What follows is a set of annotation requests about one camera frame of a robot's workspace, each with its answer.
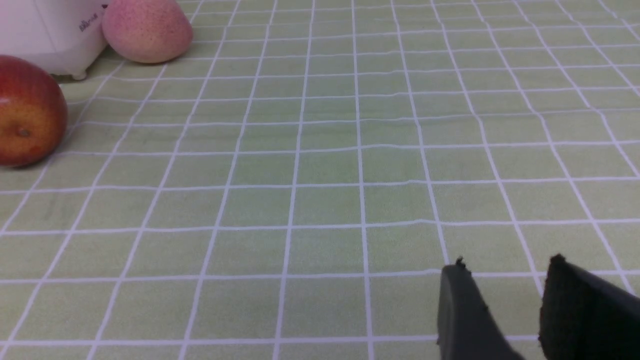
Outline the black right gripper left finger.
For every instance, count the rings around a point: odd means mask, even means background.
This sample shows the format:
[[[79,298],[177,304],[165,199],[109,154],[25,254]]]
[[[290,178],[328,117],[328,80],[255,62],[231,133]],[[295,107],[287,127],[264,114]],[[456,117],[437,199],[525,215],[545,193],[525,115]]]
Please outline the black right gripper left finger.
[[[476,285],[458,257],[439,277],[437,330],[441,360],[522,360],[500,331]]]

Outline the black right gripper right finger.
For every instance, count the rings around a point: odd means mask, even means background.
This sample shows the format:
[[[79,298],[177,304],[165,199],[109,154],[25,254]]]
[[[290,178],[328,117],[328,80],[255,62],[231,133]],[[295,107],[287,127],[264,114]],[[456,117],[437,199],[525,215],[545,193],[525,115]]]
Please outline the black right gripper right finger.
[[[548,360],[637,360],[640,300],[556,254],[544,283],[538,340]]]

